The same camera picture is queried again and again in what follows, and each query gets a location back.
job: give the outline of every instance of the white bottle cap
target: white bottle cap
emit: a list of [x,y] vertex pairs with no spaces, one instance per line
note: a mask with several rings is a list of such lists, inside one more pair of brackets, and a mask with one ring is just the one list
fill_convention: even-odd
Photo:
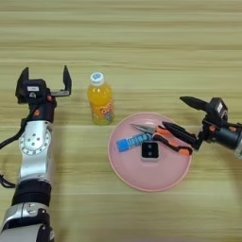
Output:
[[94,86],[100,86],[104,83],[104,76],[100,72],[94,72],[91,74],[91,81]]

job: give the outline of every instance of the scissors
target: scissors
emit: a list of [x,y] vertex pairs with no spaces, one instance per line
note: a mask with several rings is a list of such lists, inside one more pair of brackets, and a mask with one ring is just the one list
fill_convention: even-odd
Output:
[[150,133],[152,135],[153,140],[160,141],[165,144],[167,147],[172,150],[183,154],[183,155],[192,155],[193,149],[191,147],[179,146],[176,142],[168,141],[163,137],[163,135],[172,135],[167,129],[157,126],[156,128],[150,126],[136,125],[131,124],[134,128],[141,130],[144,133]]

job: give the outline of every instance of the wood grain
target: wood grain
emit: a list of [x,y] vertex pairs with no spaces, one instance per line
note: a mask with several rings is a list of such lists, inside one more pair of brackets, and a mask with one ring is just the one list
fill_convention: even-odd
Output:
[[[1,140],[26,116],[14,96],[26,66],[32,78],[61,88],[67,64],[73,95],[60,99],[55,120],[56,184],[51,217],[58,242],[236,242],[242,239],[242,164],[204,144],[182,183],[147,194],[112,172],[107,143],[114,126],[135,112],[158,112],[193,131],[203,113],[180,95],[222,96],[241,122],[240,0],[53,0],[0,2]],[[112,85],[115,121],[91,122],[89,76]],[[1,172],[16,180],[17,144],[1,150]],[[13,191],[0,188],[0,217]]]

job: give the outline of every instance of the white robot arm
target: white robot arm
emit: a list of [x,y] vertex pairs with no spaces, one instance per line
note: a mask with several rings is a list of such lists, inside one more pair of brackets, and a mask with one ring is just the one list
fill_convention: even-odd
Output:
[[19,103],[28,103],[30,115],[24,120],[19,138],[23,155],[19,179],[12,204],[6,211],[0,230],[0,242],[53,242],[48,211],[53,159],[52,123],[57,96],[71,94],[72,80],[67,67],[63,72],[65,90],[50,92],[44,80],[29,80],[25,69],[18,80],[16,96]]

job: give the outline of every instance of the bottle cap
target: bottle cap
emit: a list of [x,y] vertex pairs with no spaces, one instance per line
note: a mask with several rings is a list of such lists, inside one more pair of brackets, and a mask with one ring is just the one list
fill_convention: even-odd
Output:
[[119,152],[130,149],[127,139],[119,140],[116,143],[117,143],[117,148],[118,148]]
[[104,76],[100,72],[94,72],[91,74],[91,81],[94,86],[100,86],[104,83]]

